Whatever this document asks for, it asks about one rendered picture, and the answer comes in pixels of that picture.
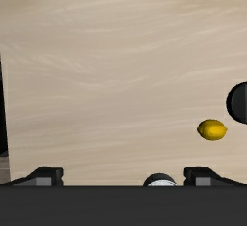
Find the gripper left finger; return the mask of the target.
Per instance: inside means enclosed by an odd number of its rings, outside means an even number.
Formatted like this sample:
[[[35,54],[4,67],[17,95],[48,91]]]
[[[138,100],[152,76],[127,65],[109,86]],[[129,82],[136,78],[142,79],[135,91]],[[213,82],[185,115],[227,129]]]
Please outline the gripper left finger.
[[[39,167],[26,177],[12,180],[1,186],[63,186],[62,167]]]

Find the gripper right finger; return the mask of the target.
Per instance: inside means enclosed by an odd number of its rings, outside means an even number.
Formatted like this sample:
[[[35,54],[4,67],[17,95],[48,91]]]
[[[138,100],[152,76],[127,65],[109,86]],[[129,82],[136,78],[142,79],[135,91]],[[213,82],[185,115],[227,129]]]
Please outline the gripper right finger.
[[[185,167],[185,186],[247,186],[247,184],[221,177],[208,167]]]

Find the yellow lemon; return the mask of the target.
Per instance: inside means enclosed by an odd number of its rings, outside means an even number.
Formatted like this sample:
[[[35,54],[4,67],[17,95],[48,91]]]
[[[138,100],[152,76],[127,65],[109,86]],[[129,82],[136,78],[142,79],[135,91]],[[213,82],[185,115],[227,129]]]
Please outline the yellow lemon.
[[[220,121],[208,119],[199,123],[197,131],[204,139],[216,141],[222,139],[228,129]]]

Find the round black pan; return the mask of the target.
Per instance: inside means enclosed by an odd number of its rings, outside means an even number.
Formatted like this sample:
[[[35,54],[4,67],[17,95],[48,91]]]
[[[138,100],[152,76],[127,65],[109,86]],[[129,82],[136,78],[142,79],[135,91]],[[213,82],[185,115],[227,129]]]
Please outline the round black pan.
[[[247,82],[241,82],[229,91],[226,106],[234,120],[247,125]]]

